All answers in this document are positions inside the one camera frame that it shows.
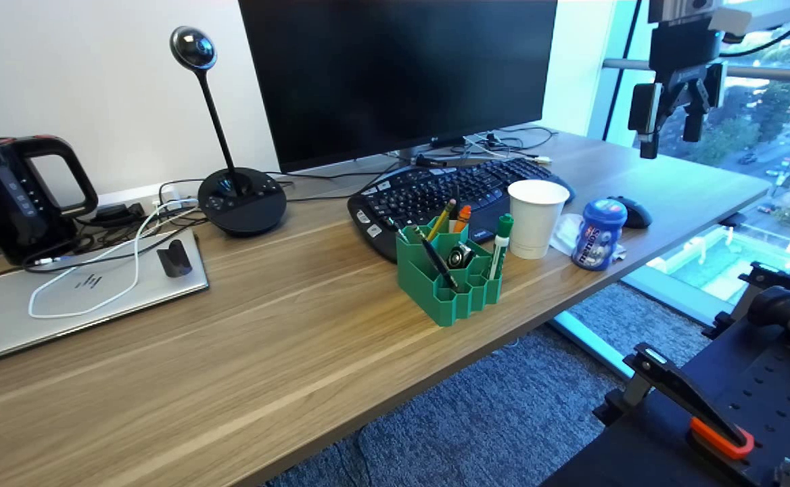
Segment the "gray carpet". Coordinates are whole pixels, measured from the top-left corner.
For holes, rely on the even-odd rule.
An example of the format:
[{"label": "gray carpet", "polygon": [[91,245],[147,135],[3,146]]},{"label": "gray carpet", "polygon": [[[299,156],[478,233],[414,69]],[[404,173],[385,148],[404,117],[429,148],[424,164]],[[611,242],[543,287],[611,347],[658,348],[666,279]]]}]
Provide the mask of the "gray carpet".
[{"label": "gray carpet", "polygon": [[[681,364],[707,347],[696,321],[625,284],[571,311],[621,351],[648,341]],[[606,367],[538,328],[267,484],[542,484],[604,429],[593,407],[615,387]]]}]

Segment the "wall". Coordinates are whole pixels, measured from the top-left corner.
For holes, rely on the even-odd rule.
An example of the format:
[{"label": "wall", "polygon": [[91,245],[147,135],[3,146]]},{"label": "wall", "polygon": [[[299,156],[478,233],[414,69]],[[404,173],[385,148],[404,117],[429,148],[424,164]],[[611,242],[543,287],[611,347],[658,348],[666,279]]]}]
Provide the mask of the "wall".
[{"label": "wall", "polygon": [[[561,0],[547,125],[588,131],[615,6]],[[274,171],[234,0],[0,0],[0,135],[65,137],[105,196],[222,168],[197,80],[168,48],[178,23],[220,48],[207,83],[234,164]]]}]

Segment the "wooden desk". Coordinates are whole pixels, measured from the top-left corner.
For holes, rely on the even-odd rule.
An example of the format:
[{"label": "wooden desk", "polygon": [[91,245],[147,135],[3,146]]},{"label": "wooden desk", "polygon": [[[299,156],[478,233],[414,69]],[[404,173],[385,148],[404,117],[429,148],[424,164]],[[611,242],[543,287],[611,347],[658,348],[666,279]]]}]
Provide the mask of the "wooden desk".
[{"label": "wooden desk", "polygon": [[509,257],[504,301],[446,330],[344,200],[295,203],[249,240],[201,226],[207,291],[0,360],[0,484],[262,480],[766,192],[571,135],[547,154],[578,192],[571,211],[615,192],[652,209],[625,263]]}]

